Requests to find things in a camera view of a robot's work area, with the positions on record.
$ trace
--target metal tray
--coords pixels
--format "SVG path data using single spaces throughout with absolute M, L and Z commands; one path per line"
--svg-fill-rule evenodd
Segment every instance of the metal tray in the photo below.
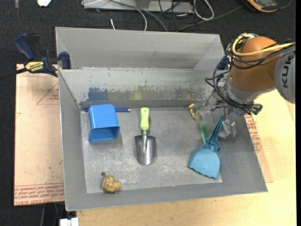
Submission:
M 122 102 L 117 97 L 110 97 L 110 92 L 119 91 L 120 86 L 140 85 L 147 78 L 164 77 L 166 70 L 138 70 L 143 76 L 136 76 L 137 70 L 121 69 L 116 74 L 108 69 L 61 70 L 59 74 L 60 107 L 63 145 L 63 166 L 65 184 L 65 205 L 67 210 L 84 210 L 101 207 L 125 206 L 188 200 L 204 197 L 217 197 L 233 194 L 266 192 L 267 188 L 254 151 L 252 140 L 244 117 L 232 114 L 230 119 L 236 121 L 238 133 L 235 138 L 220 139 L 221 159 L 220 175 L 217 180 L 202 176 L 187 167 L 192 152 L 202 145 L 199 124 L 205 123 L 209 131 L 220 117 L 222 110 L 208 113 L 193 120 L 187 105 L 192 101 L 202 101 L 210 92 L 204 85 L 202 77 L 206 71 L 168 70 L 178 74 L 171 80 L 172 86 L 164 92 L 155 93 L 151 100 L 145 97 L 123 100 L 132 111 L 117 113 L 120 123 L 119 136 L 114 141 L 90 144 L 88 142 L 89 116 L 86 108 L 92 104 Z M 129 78 L 120 83 L 118 73 L 126 73 Z M 99 80 L 99 91 L 108 94 L 101 99 L 88 97 L 94 81 Z M 150 80 L 154 91 L 160 88 Z M 178 98 L 166 95 L 169 90 L 178 88 Z M 202 95 L 196 99 L 198 89 Z M 142 166 L 135 155 L 135 139 L 139 135 L 139 108 L 150 108 L 150 135 L 156 138 L 158 156 L 150 166 Z M 101 188 L 102 173 L 113 175 L 121 181 L 121 191 L 106 193 Z

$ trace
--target cardboard sheet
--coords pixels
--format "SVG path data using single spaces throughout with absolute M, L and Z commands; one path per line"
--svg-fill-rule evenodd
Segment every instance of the cardboard sheet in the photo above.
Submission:
M 14 205 L 64 201 L 58 78 L 16 76 Z

